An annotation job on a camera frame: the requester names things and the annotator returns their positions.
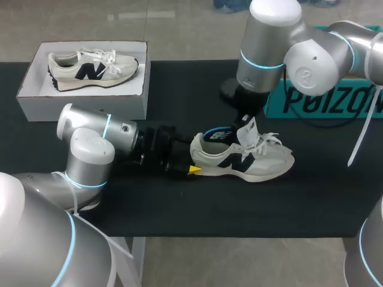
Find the new balance sneaker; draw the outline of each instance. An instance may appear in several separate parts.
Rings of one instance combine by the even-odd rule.
[[[236,175],[248,182],[268,181],[288,171],[294,164],[291,150],[274,133],[260,135],[256,119],[238,129],[219,127],[199,133],[190,145],[197,175]]]
[[[83,87],[115,87],[128,81],[137,71],[138,61],[115,50],[81,49],[69,56],[48,55],[48,72],[59,91]]]

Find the white cable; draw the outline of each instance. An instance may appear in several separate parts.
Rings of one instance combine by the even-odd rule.
[[[97,227],[95,227],[94,225],[92,225],[90,222],[86,221],[84,218],[82,218],[80,215],[76,215],[76,217],[83,221],[84,223],[86,223],[87,225],[89,225],[90,227],[92,227],[93,229],[95,229],[96,231],[98,231],[101,235],[103,235],[105,237],[105,239],[110,242],[114,247],[116,247],[119,251],[121,251],[122,253],[124,253],[126,256],[128,256],[129,258],[132,258],[133,259],[133,255],[130,254],[130,252],[126,251],[125,249],[123,249],[118,243],[116,243],[114,240],[112,240],[111,238],[109,238],[105,233],[103,233],[100,229],[98,229]]]
[[[74,189],[73,189],[73,185],[76,185],[74,184],[73,182],[69,181],[68,178],[62,173],[62,172],[52,172],[52,173],[55,173],[61,177],[63,177],[65,179],[65,181],[69,184],[69,188],[71,189],[72,191],[72,194],[73,194],[73,201],[74,201],[74,215],[81,221],[83,221],[84,223],[86,223],[87,225],[89,225],[90,227],[92,227],[94,230],[96,230],[98,233],[100,233],[102,236],[105,237],[105,239],[110,242],[114,247],[116,247],[119,251],[121,251],[122,253],[124,253],[126,256],[128,256],[129,258],[133,258],[133,255],[130,254],[130,252],[126,251],[125,249],[123,249],[118,243],[116,243],[115,241],[113,241],[110,237],[108,237],[105,233],[103,233],[100,229],[98,229],[97,227],[95,227],[94,225],[92,225],[90,222],[86,221],[84,218],[82,218],[78,212],[77,212],[77,195],[76,193],[74,192]]]
[[[379,94],[381,92],[381,90],[383,89],[383,86],[376,86],[376,92],[375,92],[375,95],[372,99],[372,102],[371,102],[371,106],[370,106],[370,109],[369,109],[369,113],[367,114],[367,118],[366,118],[366,121],[364,122],[364,126],[363,126],[363,129],[361,130],[361,133],[359,135],[359,138],[358,138],[358,141],[354,147],[354,150],[352,151],[352,154],[348,160],[348,163],[347,163],[347,166],[350,166],[352,164],[352,162],[354,161],[354,158],[355,156],[357,155],[357,152],[358,152],[358,149],[360,147],[360,144],[364,138],[364,135],[366,134],[366,131],[367,131],[367,128],[369,126],[369,123],[370,123],[370,120],[371,120],[371,117],[372,117],[372,114],[375,110],[375,105],[376,105],[376,101],[378,100],[378,97],[379,97]]]
[[[72,192],[72,195],[73,195],[73,204],[74,204],[74,215],[78,215],[78,212],[77,212],[77,209],[78,209],[78,203],[77,203],[77,195],[73,189],[73,185],[79,187],[77,184],[74,184],[73,182],[71,182],[62,172],[52,172],[52,173],[55,173],[59,176],[61,176],[63,179],[65,179],[65,181],[68,183],[69,185],[69,189],[71,190]]]
[[[364,76],[366,77],[367,80],[370,80],[370,81],[371,81],[371,78],[370,78],[369,66],[370,66],[371,53],[372,53],[374,45],[379,41],[381,36],[383,36],[383,33],[378,33],[372,39],[372,41],[370,43],[370,48],[368,49],[368,51],[366,53],[366,58],[364,60]],[[370,106],[370,109],[369,109],[369,113],[367,114],[366,121],[364,122],[363,129],[361,130],[361,133],[359,135],[358,141],[355,144],[354,150],[352,151],[352,154],[351,154],[351,156],[350,156],[350,158],[349,158],[349,160],[347,162],[347,166],[350,166],[352,164],[352,162],[355,159],[355,156],[357,155],[357,152],[358,152],[358,149],[360,147],[360,144],[361,144],[361,142],[362,142],[362,140],[364,138],[364,135],[366,134],[367,128],[368,128],[368,126],[370,124],[370,120],[372,118],[372,114],[373,114],[373,112],[375,110],[376,101],[378,100],[378,97],[379,97],[379,94],[380,94],[382,88],[383,88],[382,86],[376,85],[376,92],[375,92],[375,95],[374,95],[374,97],[372,99],[371,106]]]
[[[368,49],[367,53],[366,53],[366,58],[364,59],[364,76],[366,77],[367,80],[370,80],[370,70],[369,70],[369,66],[370,66],[370,57],[371,57],[371,52],[373,50],[373,46],[379,41],[380,37],[383,36],[383,33],[379,33],[377,34],[372,40],[371,40],[371,43],[370,43],[370,48]]]

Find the black table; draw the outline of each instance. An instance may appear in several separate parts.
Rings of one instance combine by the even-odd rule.
[[[16,101],[27,67],[0,64],[0,170],[63,170],[68,148],[56,136],[56,123],[28,123]],[[236,67],[235,60],[153,62],[148,120],[140,127],[174,124],[193,135],[230,125],[236,112],[220,102],[218,88]],[[296,162],[284,176],[249,184],[231,177],[126,175],[112,179],[101,205],[83,216],[109,236],[355,236],[383,182],[382,121],[371,122],[354,164],[346,165],[363,121],[320,130],[261,115],[260,132],[279,132],[294,151]]]

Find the shoe sole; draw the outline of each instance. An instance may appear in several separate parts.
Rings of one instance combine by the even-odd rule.
[[[272,175],[247,175],[244,172],[239,172],[237,170],[233,169],[223,169],[221,167],[211,167],[211,166],[198,166],[201,168],[201,171],[195,173],[195,175],[201,175],[201,176],[222,176],[222,175],[235,175],[247,182],[262,182],[262,181],[269,181],[270,179],[277,178],[284,173],[288,172],[291,167],[293,166],[295,160],[291,162],[291,165],[288,169],[283,170],[279,173],[274,173]]]
[[[117,80],[107,80],[107,81],[102,81],[102,80],[76,80],[76,81],[58,81],[56,80],[52,73],[50,72],[50,69],[48,67],[48,73],[49,76],[52,77],[52,82],[53,82],[53,87],[57,91],[75,91],[79,90],[81,88],[86,88],[86,87],[100,87],[100,88],[113,88],[119,85],[122,85],[128,81],[130,81],[134,75],[137,73],[137,69],[134,71],[134,73],[130,75],[126,75],[125,77],[119,78]]]

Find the gray floor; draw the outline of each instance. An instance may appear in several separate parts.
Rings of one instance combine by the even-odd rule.
[[[303,6],[305,20],[383,25],[382,0]],[[0,62],[30,61],[40,42],[146,40],[151,58],[235,59],[247,13],[220,14],[212,0],[3,0]],[[144,287],[343,287],[341,239],[149,238]]]
[[[341,0],[336,8],[303,6],[305,20],[382,24],[381,0]],[[0,61],[30,61],[41,41],[149,41],[154,60],[235,59],[247,12],[220,14],[212,0],[3,0]]]
[[[341,239],[149,238],[143,287],[345,287]]]

